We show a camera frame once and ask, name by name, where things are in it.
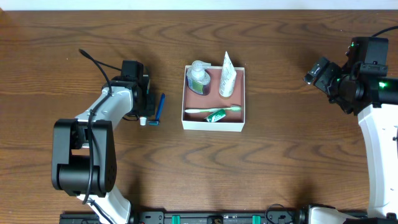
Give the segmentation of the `green soap bar pack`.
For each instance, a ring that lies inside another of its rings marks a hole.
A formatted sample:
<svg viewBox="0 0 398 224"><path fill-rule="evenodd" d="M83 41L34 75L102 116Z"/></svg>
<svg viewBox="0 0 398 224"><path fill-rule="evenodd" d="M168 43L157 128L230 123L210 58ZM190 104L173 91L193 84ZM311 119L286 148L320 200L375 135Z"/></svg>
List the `green soap bar pack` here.
<svg viewBox="0 0 398 224"><path fill-rule="evenodd" d="M215 123L218 122L219 120L223 119L226 116L226 111L224 109L219 109L215 111L212 114L209 114L206 118L205 121L209 123Z"/></svg>

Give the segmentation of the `Colgate toothpaste tube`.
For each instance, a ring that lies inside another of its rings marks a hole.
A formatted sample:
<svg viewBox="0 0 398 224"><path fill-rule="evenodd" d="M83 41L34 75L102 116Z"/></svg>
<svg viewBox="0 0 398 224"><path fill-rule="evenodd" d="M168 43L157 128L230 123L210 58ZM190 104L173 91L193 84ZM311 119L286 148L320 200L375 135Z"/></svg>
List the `Colgate toothpaste tube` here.
<svg viewBox="0 0 398 224"><path fill-rule="evenodd" d="M147 117L148 117L150 79L148 78L147 81L144 82L144 84L146 85L145 103L144 103L144 109L142 110L141 115L139 117L141 126L146 125L146 121L147 121Z"/></svg>

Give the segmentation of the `green white toothbrush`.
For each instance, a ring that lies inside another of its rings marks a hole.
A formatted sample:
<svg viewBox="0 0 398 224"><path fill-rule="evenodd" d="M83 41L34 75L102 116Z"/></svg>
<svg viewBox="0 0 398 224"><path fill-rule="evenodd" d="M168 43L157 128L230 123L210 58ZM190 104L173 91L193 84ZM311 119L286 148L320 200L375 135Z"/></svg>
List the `green white toothbrush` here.
<svg viewBox="0 0 398 224"><path fill-rule="evenodd" d="M226 111L241 111L241 106L238 105L232 105L230 107L225 107L225 108L206 108L206 109L185 109L184 112L185 113L214 113L218 110L226 110Z"/></svg>

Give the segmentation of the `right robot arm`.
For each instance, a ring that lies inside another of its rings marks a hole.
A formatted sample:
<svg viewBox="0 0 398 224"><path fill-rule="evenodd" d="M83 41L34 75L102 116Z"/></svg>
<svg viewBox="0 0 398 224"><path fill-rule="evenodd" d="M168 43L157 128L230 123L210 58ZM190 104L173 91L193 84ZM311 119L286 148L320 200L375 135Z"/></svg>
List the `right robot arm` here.
<svg viewBox="0 0 398 224"><path fill-rule="evenodd" d="M303 78L358 118L370 189L366 217L316 206L308 211L309 223L397 223L397 79L386 77L385 69L361 60L341 68L322 57Z"/></svg>

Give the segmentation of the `clear pump sanitizer bottle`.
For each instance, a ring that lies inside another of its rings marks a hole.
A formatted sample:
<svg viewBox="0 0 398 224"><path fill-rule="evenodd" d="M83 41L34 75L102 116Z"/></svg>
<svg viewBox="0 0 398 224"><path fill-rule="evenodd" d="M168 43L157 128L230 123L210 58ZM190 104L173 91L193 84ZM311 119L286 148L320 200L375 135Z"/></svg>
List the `clear pump sanitizer bottle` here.
<svg viewBox="0 0 398 224"><path fill-rule="evenodd" d="M202 96L206 96L210 93L211 77L206 72L206 69L210 67L210 63L196 60L188 68L186 79L191 91Z"/></svg>

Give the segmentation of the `white lotion tube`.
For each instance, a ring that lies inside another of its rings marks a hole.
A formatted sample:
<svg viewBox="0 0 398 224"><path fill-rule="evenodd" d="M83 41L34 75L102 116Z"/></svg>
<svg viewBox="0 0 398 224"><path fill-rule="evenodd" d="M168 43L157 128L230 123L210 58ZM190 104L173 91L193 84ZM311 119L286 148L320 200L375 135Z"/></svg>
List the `white lotion tube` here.
<svg viewBox="0 0 398 224"><path fill-rule="evenodd" d="M221 71L219 94L223 98L229 98L234 91L237 72L228 55L225 52L223 60L223 68Z"/></svg>

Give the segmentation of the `blue disposable razor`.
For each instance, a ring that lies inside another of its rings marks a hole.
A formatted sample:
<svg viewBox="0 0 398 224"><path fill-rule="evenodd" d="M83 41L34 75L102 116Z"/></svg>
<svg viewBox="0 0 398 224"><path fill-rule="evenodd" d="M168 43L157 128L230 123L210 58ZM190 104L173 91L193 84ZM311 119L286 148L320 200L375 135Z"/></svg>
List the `blue disposable razor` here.
<svg viewBox="0 0 398 224"><path fill-rule="evenodd" d="M162 110L163 110L163 107L164 107L164 102L165 102L165 94L163 93L163 94L161 94L161 97L160 97L158 109L157 109L156 114L155 114L155 120L149 121L148 125L150 125L150 126L158 126L159 125L160 116L162 114Z"/></svg>

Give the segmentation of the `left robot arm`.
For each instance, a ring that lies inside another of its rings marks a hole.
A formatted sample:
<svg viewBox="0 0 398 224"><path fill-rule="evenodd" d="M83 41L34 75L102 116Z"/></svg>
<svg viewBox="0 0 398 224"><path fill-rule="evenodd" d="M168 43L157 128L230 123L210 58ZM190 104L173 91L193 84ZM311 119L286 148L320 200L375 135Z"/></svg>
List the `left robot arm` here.
<svg viewBox="0 0 398 224"><path fill-rule="evenodd" d="M94 212L62 214L60 223L139 223L131 202L116 186L113 131L126 115L154 114L150 78L115 77L99 98L73 119L53 127L52 185L87 204Z"/></svg>

